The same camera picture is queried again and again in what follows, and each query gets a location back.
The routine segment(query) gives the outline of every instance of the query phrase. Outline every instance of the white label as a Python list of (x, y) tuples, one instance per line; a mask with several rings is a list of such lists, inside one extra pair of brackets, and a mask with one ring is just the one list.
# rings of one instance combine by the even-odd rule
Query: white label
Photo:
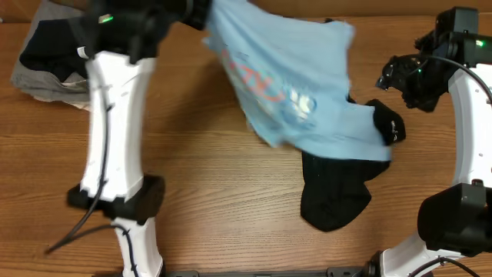
[(79, 55), (81, 58), (89, 58), (89, 57), (85, 54), (85, 46), (82, 46), (82, 47), (77, 48), (77, 53), (78, 53), (78, 55)]

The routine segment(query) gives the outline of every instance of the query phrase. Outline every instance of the folded clothing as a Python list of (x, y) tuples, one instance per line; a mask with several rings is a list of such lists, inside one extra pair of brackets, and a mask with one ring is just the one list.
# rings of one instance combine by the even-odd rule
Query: folded clothing
[(87, 78), (85, 59), (78, 53), (83, 47), (75, 39), (67, 19), (42, 20), (19, 61), (31, 70), (50, 72), (61, 82), (73, 72)]
[[(79, 42), (74, 41), (76, 34), (72, 29), (78, 25), (76, 17), (82, 15), (83, 13), (75, 8), (57, 5), (48, 0), (41, 1), (38, 11), (32, 20), (29, 33), (24, 40), (19, 57), (31, 68), (24, 66), (20, 60), (16, 62), (11, 77), (11, 83), (15, 87), (35, 98), (48, 102), (89, 102), (90, 97), (86, 78), (81, 76), (81, 74), (85, 75), (83, 69), (85, 62), (82, 58), (73, 56), (74, 53), (77, 53)], [(47, 27), (53, 26), (53, 24), (47, 22), (47, 20), (55, 20), (57, 22), (58, 19), (67, 20), (61, 25), (57, 23), (58, 26), (61, 26), (56, 27), (57, 31), (48, 30)], [(40, 35), (41, 33), (36, 34), (38, 23), (41, 21), (44, 21), (44, 23), (40, 24), (41, 29), (45, 30), (42, 32), (43, 35)], [(67, 52), (70, 53), (68, 60), (71, 60), (71, 62), (68, 65), (59, 66), (63, 58), (56, 58), (58, 64), (54, 64), (52, 57), (46, 55), (45, 50), (47, 50), (47, 53), (53, 53), (52, 50), (60, 49), (61, 45), (70, 46)]]

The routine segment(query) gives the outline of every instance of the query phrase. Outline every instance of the black sock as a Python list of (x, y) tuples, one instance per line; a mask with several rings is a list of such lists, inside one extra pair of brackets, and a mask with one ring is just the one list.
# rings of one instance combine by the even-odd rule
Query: black sock
[(383, 136), (386, 145), (406, 139), (405, 123), (400, 115), (377, 99), (370, 100), (366, 105), (375, 107), (374, 125)]
[(324, 232), (346, 226), (371, 201), (364, 182), (389, 166), (390, 162), (324, 159), (303, 152), (301, 216)]

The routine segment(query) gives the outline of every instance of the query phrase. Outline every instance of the green led light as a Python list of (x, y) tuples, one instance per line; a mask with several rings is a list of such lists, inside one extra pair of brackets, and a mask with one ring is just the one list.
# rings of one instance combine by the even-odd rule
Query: green led light
[(112, 16), (102, 19), (102, 23), (110, 22), (111, 20), (113, 20)]

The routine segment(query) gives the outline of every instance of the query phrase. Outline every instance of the black cloth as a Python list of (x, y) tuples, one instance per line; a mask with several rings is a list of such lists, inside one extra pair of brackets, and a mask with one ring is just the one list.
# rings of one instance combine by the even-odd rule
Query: black cloth
[(82, 47), (72, 32), (69, 19), (40, 21), (19, 61), (35, 71), (50, 72), (64, 82), (73, 72), (87, 78)]
[[(406, 138), (403, 119), (379, 100), (367, 105), (375, 107), (374, 125), (387, 145)], [(391, 162), (353, 159), (326, 159), (303, 152), (304, 191), (301, 216), (324, 232), (342, 228), (357, 218), (371, 201), (366, 181), (378, 177)]]

